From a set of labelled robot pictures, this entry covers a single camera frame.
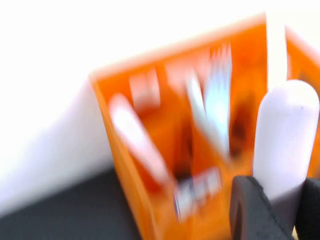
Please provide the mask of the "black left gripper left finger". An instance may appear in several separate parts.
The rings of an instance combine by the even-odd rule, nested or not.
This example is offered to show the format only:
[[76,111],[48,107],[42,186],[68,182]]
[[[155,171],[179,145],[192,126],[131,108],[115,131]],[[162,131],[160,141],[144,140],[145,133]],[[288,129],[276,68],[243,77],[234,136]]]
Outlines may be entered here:
[[252,176],[233,178],[229,208],[233,240],[284,240],[285,229]]

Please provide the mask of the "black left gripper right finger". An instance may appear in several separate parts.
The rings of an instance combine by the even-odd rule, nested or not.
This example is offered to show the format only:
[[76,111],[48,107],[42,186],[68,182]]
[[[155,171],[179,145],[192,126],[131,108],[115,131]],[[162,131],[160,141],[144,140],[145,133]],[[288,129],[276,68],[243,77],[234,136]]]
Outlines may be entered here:
[[303,184],[295,229],[299,240],[320,240],[320,179]]

